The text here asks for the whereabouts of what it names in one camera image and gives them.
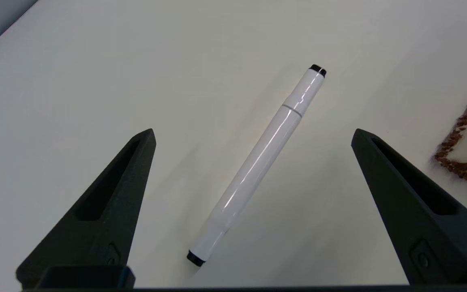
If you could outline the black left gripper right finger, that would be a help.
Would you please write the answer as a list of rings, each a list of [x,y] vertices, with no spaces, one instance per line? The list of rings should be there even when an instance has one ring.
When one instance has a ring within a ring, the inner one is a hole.
[[[467,208],[373,133],[351,147],[408,283],[467,284]]]

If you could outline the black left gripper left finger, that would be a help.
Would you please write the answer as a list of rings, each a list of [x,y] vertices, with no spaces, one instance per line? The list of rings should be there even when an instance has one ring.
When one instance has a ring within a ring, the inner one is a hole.
[[[70,207],[15,275],[24,290],[131,290],[127,262],[156,139],[134,135]]]

